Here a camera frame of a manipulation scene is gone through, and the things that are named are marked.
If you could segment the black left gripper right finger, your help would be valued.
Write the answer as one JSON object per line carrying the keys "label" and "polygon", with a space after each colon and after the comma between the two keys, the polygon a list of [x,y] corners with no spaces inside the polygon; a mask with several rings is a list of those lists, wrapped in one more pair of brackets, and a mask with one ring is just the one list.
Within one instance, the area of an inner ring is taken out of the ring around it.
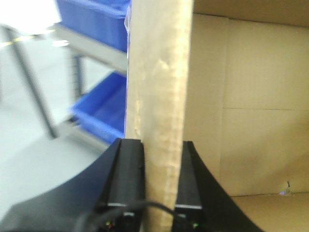
{"label": "black left gripper right finger", "polygon": [[174,220],[173,232],[261,231],[218,183],[191,141],[183,143],[175,212],[188,224]]}

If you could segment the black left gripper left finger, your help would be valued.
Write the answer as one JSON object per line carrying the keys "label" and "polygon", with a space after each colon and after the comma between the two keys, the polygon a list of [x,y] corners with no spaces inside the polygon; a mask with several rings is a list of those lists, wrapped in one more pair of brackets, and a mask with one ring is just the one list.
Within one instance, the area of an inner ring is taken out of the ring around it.
{"label": "black left gripper left finger", "polygon": [[145,199],[144,148],[140,140],[116,139],[81,173],[62,185],[13,205],[2,232],[71,232],[88,213]]}

